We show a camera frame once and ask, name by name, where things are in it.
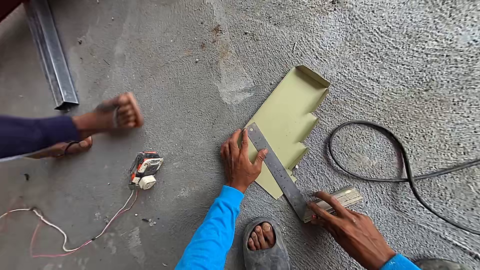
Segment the blue sleeve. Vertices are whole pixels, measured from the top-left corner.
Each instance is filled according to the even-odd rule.
[[[402,254],[397,254],[386,262],[380,270],[420,270],[420,268]]]
[[[223,269],[235,235],[243,193],[223,186],[204,222],[185,248],[175,269]]]

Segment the rough concrete surface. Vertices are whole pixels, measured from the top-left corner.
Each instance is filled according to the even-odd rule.
[[[172,269],[224,182],[220,144],[299,64],[332,83],[315,112],[320,123],[305,141],[310,152],[294,171],[306,199],[313,191],[353,184],[365,196],[354,209],[368,214],[397,252],[480,267],[477,236],[427,212],[407,184],[366,183],[338,172],[324,148],[337,125],[365,119],[401,138],[416,174],[478,158],[477,1],[51,0],[50,5],[81,102],[69,114],[133,91],[145,126],[95,136],[92,149],[79,156],[0,164],[2,211],[21,206],[21,200],[38,206],[67,232],[68,246],[77,246],[124,203],[125,170],[136,152],[157,150],[165,163],[156,186],[141,192],[107,235],[70,256],[30,258],[36,218],[12,214],[0,233],[2,269]],[[0,24],[0,97],[2,114],[57,114],[22,8]],[[348,128],[335,146],[356,172],[398,174],[395,152],[375,131]],[[479,175],[477,167],[424,180],[421,194],[450,218],[480,229]],[[242,202],[226,269],[243,269],[243,228],[260,216],[280,222],[295,269],[360,269],[324,230],[302,225],[284,198],[275,201],[256,184]],[[157,224],[149,227],[141,218]],[[59,233],[42,226],[34,253],[58,253],[61,241]]]

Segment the black cable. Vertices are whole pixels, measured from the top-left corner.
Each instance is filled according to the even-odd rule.
[[[345,168],[343,165],[341,165],[340,162],[338,162],[335,154],[333,153],[332,141],[333,141],[333,138],[335,137],[335,134],[340,129],[344,128],[345,126],[353,125],[353,124],[365,125],[365,126],[373,128],[373,129],[376,129],[376,130],[380,131],[382,134],[384,134],[392,143],[394,143],[394,145],[398,148],[398,150],[400,150],[400,153],[402,155],[403,164],[404,164],[404,168],[405,168],[405,172],[406,172],[407,177],[406,178],[370,178],[370,177],[362,176],[362,175],[356,174],[354,172],[351,172],[347,168]],[[431,178],[431,177],[435,177],[435,176],[440,176],[440,175],[443,175],[443,174],[447,174],[447,173],[455,172],[455,171],[458,171],[458,170],[461,170],[461,169],[465,169],[465,168],[468,168],[468,167],[471,167],[471,166],[479,165],[480,164],[480,159],[473,160],[473,161],[470,161],[470,162],[466,162],[466,163],[463,163],[463,164],[460,164],[460,165],[456,165],[456,166],[454,166],[452,168],[449,168],[449,169],[439,170],[439,171],[436,171],[436,172],[431,172],[431,173],[420,175],[420,176],[413,176],[412,168],[410,166],[410,161],[408,160],[407,151],[405,150],[405,148],[403,147],[403,144],[400,142],[400,140],[397,138],[397,136],[395,136],[390,130],[388,130],[385,127],[382,127],[382,126],[380,126],[376,123],[370,122],[370,121],[363,121],[363,120],[350,121],[350,122],[346,122],[346,123],[341,124],[335,130],[332,131],[332,133],[330,134],[327,142],[328,142],[328,151],[330,152],[330,156],[332,157],[332,160],[344,172],[350,174],[351,176],[357,177],[357,178],[365,180],[365,181],[408,182],[410,184],[410,188],[411,188],[412,193],[415,196],[415,198],[428,211],[432,212],[435,216],[441,218],[445,222],[447,222],[447,223],[449,223],[449,224],[451,224],[451,225],[453,225],[453,226],[455,226],[459,229],[462,229],[462,230],[467,231],[469,233],[480,235],[480,231],[469,228],[469,227],[466,227],[466,226],[464,226],[464,225],[462,225],[458,222],[455,222],[455,221],[443,216],[442,214],[435,211],[434,209],[432,209],[423,200],[423,198],[420,196],[420,194],[418,193],[418,190],[417,190],[417,186],[416,186],[416,181],[417,180]]]

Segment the navy blue sleeve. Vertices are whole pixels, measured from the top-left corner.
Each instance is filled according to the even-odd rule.
[[[380,270],[420,270],[420,268],[402,254],[397,254],[385,263]]]
[[[80,139],[69,116],[42,119],[0,116],[0,158],[32,153]]]
[[[223,186],[175,269],[224,268],[227,253],[233,243],[235,220],[240,213],[242,200],[242,192]]]

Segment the electrical wire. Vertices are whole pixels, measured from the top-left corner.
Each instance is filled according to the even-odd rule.
[[[127,206],[128,202],[131,200],[133,194],[135,193],[135,198],[133,199],[133,202],[132,204],[130,204],[130,206],[125,209],[125,207]],[[68,240],[68,237],[67,237],[67,234],[60,228],[58,227],[57,225],[49,222],[47,219],[45,219],[45,217],[43,216],[43,214],[40,212],[40,210],[36,209],[36,208],[21,208],[21,209],[13,209],[13,210],[10,210],[4,214],[2,214],[0,216],[0,219],[3,218],[4,216],[6,216],[7,214],[9,213],[12,213],[12,212],[17,212],[17,211],[32,211],[35,213],[35,215],[39,218],[39,223],[37,225],[37,227],[35,228],[35,231],[32,235],[32,240],[30,241],[30,255],[33,257],[33,258],[39,258],[39,257],[47,257],[47,258],[55,258],[55,257],[62,257],[62,256],[66,256],[66,255],[70,255],[72,254],[73,252],[79,250],[80,248],[88,245],[89,243],[91,243],[92,241],[94,241],[95,239],[99,238],[100,236],[103,235],[103,233],[105,233],[105,231],[107,230],[107,228],[112,224],[112,222],[121,214],[123,214],[124,212],[130,210],[133,206],[133,204],[135,203],[135,201],[137,200],[137,197],[138,197],[138,190],[135,192],[135,190],[132,190],[132,193],[130,194],[130,196],[128,197],[127,201],[125,202],[125,204],[117,211],[117,213],[113,216],[113,218],[106,224],[105,228],[102,230],[102,232],[95,236],[94,238],[86,241],[85,243],[83,243],[81,246],[77,247],[77,248],[73,248],[73,249],[68,249],[65,247],[65,245],[67,244],[67,240]],[[33,255],[32,254],[32,249],[33,249],[33,244],[35,242],[35,238],[36,238],[36,235],[37,235],[37,232],[38,232],[38,229],[40,227],[40,224],[41,222],[45,223],[46,225],[56,229],[57,231],[59,231],[62,235],[63,235],[63,245],[62,245],[62,249],[63,251],[65,251],[66,253],[62,253],[62,254],[53,254],[53,255]]]
[[[349,126],[349,125],[354,125],[354,124],[359,124],[359,125],[365,125],[367,127],[370,127],[370,128],[373,128],[375,130],[378,130],[380,131],[382,134],[384,134],[392,143],[394,143],[395,147],[400,151],[400,154],[402,155],[402,159],[403,159],[403,166],[405,168],[405,173],[406,173],[406,178],[371,178],[371,177],[366,177],[366,176],[362,176],[362,175],[359,175],[359,174],[356,174],[352,171],[349,171],[347,168],[345,168],[342,164],[340,164],[340,162],[338,161],[338,159],[336,158],[336,155],[334,154],[333,150],[332,150],[332,141],[333,139],[335,138],[335,135],[337,134],[337,132],[339,130],[341,130],[342,128],[346,127],[346,126]],[[393,134],[393,132],[391,132],[390,130],[388,130],[387,128],[385,127],[382,127],[380,126],[379,124],[376,124],[376,123],[373,123],[373,122],[370,122],[370,121],[363,121],[363,120],[355,120],[355,121],[350,121],[350,122],[346,122],[346,123],[343,123],[341,125],[339,125],[336,129],[334,129],[328,140],[327,140],[327,143],[328,143],[328,151],[330,153],[330,156],[332,158],[332,160],[335,162],[335,164],[340,168],[342,169],[344,172],[350,174],[351,176],[354,176],[356,178],[359,178],[359,179],[362,179],[362,180],[365,180],[365,181],[377,181],[377,182],[408,182],[409,185],[410,185],[410,189],[412,190],[412,193],[413,195],[415,196],[415,198],[418,200],[418,202],[420,202],[420,204],[425,207],[428,211],[430,211],[431,213],[433,213],[435,216],[439,217],[440,219],[444,220],[445,222],[461,229],[461,230],[464,230],[464,231],[467,231],[469,233],[473,233],[473,234],[476,234],[476,235],[480,235],[480,231],[479,230],[476,230],[476,229],[473,229],[473,228],[470,228],[470,227],[467,227],[465,225],[462,225],[456,221],[453,221],[449,218],[447,218],[446,216],[440,214],[439,212],[437,212],[436,210],[434,210],[431,206],[429,206],[424,200],[423,198],[420,196],[420,194],[418,193],[418,189],[417,189],[417,183],[416,181],[417,180],[421,180],[421,179],[427,179],[427,178],[432,178],[432,177],[435,177],[435,176],[440,176],[440,175],[444,175],[444,174],[447,174],[447,173],[451,173],[451,172],[455,172],[455,171],[458,171],[458,170],[462,170],[462,169],[466,169],[468,167],[472,167],[472,166],[475,166],[475,165],[479,165],[480,164],[480,159],[476,159],[476,160],[473,160],[473,161],[470,161],[470,162],[466,162],[466,163],[463,163],[463,164],[459,164],[459,165],[456,165],[452,168],[448,168],[448,169],[443,169],[443,170],[438,170],[436,172],[431,172],[431,173],[427,173],[427,174],[424,174],[424,175],[419,175],[419,176],[413,176],[413,172],[412,172],[412,168],[410,166],[410,161],[408,159],[408,155],[407,155],[407,151],[405,150],[403,144],[400,142],[400,140],[397,138],[397,136],[395,136],[395,134]]]

